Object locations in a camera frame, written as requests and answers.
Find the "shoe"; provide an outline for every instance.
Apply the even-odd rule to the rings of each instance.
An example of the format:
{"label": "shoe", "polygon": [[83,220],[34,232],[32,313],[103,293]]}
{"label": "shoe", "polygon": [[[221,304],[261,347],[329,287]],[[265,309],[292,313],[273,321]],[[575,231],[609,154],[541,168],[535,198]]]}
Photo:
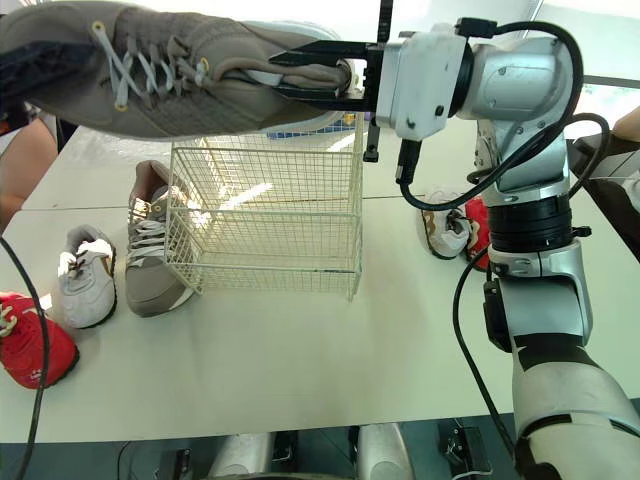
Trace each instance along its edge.
{"label": "shoe", "polygon": [[113,315],[115,262],[116,249],[100,230],[81,225],[67,234],[58,283],[65,321],[71,327],[95,327]]}
{"label": "shoe", "polygon": [[[488,246],[489,240],[489,212],[482,201],[482,197],[474,197],[464,205],[467,218],[471,225],[471,234],[467,243],[467,260],[471,261],[480,250]],[[486,272],[489,267],[489,255],[483,255],[474,265],[476,270]]]}
{"label": "shoe", "polygon": [[[169,176],[160,162],[139,163],[129,199],[127,302],[141,317],[173,310],[193,295],[164,263]],[[174,198],[185,191],[180,180],[175,183]]]}
{"label": "shoe", "polygon": [[241,23],[116,2],[52,2],[0,21],[0,53],[35,41],[96,48],[81,75],[43,87],[30,103],[74,124],[136,138],[290,128],[323,116],[269,88],[347,89],[347,62],[269,63],[318,39],[336,38],[314,25]]}
{"label": "shoe", "polygon": [[[0,361],[20,385],[38,388],[42,374],[43,344],[40,319],[33,300],[19,293],[0,293]],[[57,323],[46,319],[49,333],[50,387],[78,362],[73,340]]]}
{"label": "shoe", "polygon": [[[457,196],[455,193],[437,191],[427,201],[443,203]],[[463,206],[441,212],[422,210],[422,221],[427,232],[427,245],[436,257],[451,260],[464,250],[469,239],[469,222],[465,218]]]}

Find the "silver robot arm segment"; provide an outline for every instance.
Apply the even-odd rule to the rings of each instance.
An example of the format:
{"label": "silver robot arm segment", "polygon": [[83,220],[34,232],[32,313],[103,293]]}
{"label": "silver robot arm segment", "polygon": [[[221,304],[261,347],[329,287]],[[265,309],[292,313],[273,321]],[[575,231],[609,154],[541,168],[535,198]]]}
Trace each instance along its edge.
{"label": "silver robot arm segment", "polygon": [[[470,178],[482,181],[570,102],[573,63],[558,39],[479,44],[469,56],[452,31],[434,33],[438,53],[403,50],[413,37],[385,49],[377,115],[403,138],[401,187],[413,180],[420,141],[444,128],[443,112],[478,122]],[[416,95],[418,85],[434,91]],[[584,349],[592,312],[576,237],[586,231],[571,225],[569,187],[560,134],[483,192],[496,275],[485,284],[485,317],[491,341],[513,356],[516,467],[526,479],[640,478],[640,418]]]}

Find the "white wire basket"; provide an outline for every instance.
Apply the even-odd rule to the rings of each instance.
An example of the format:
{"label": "white wire basket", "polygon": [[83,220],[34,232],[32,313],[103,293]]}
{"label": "white wire basket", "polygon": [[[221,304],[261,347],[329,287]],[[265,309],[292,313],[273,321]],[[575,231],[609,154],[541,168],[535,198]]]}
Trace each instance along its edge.
{"label": "white wire basket", "polygon": [[362,114],[174,143],[165,261],[196,292],[342,292],[362,271]]}

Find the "window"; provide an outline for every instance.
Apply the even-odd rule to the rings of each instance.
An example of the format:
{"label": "window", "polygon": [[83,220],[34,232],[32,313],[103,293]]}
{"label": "window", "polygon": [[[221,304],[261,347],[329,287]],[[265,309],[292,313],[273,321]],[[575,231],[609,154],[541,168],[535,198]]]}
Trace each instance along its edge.
{"label": "window", "polygon": [[[597,113],[606,118],[613,128],[619,118],[639,106],[640,82],[586,77],[575,113]],[[566,138],[575,139],[600,133],[600,127],[592,122],[580,122],[568,126],[564,132]]]}

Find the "white table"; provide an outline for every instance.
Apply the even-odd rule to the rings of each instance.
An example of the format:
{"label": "white table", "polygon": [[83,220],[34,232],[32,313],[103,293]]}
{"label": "white table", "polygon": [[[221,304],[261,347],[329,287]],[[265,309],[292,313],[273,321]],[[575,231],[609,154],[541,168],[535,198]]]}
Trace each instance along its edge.
{"label": "white table", "polygon": [[[81,195],[68,195],[82,184],[74,178],[87,179],[93,171],[74,167],[72,160],[67,156],[38,187],[41,196],[34,202],[47,208],[49,192],[54,209],[18,213],[5,237],[39,293],[52,293],[50,314],[60,318],[56,265],[66,232],[81,223],[98,226],[120,252],[120,301],[106,324],[72,332],[81,359],[68,378],[47,390],[39,441],[190,437],[486,413],[451,327],[451,299],[464,261],[446,262],[428,252],[419,214],[403,199],[364,201],[364,273],[351,303],[333,294],[217,290],[175,312],[142,319],[124,301],[122,205],[131,178],[124,186],[114,180],[131,177],[135,162],[126,169],[95,166],[102,169],[105,193],[89,197],[81,185]],[[96,152],[92,162],[109,160]],[[370,196],[387,188],[397,194],[392,172],[385,177],[391,187],[376,183],[382,176],[373,172],[390,163],[395,169],[389,158],[367,166]],[[461,179],[468,170],[460,158],[444,166],[423,164],[439,170],[434,177],[444,172]],[[116,193],[123,201],[107,204]],[[110,208],[86,208],[95,206],[89,198]],[[588,195],[579,193],[573,208],[574,224],[594,229],[584,241],[595,317],[589,352],[629,396],[640,396],[640,269]],[[4,255],[0,272],[0,288],[25,290]],[[483,275],[474,272],[463,294],[463,331],[498,409],[506,412],[512,409],[511,359],[486,338],[482,283]],[[33,392],[4,373],[0,392],[0,441],[24,441]]]}
{"label": "white table", "polygon": [[[423,193],[440,185],[467,190],[465,177],[473,170],[475,138],[475,122],[452,119],[446,130],[426,139],[412,190]],[[364,198],[400,196],[395,183],[399,150],[400,140],[383,130],[380,162],[365,164]],[[126,207],[135,165],[149,159],[168,166],[171,143],[123,140],[80,127],[22,208]]]}

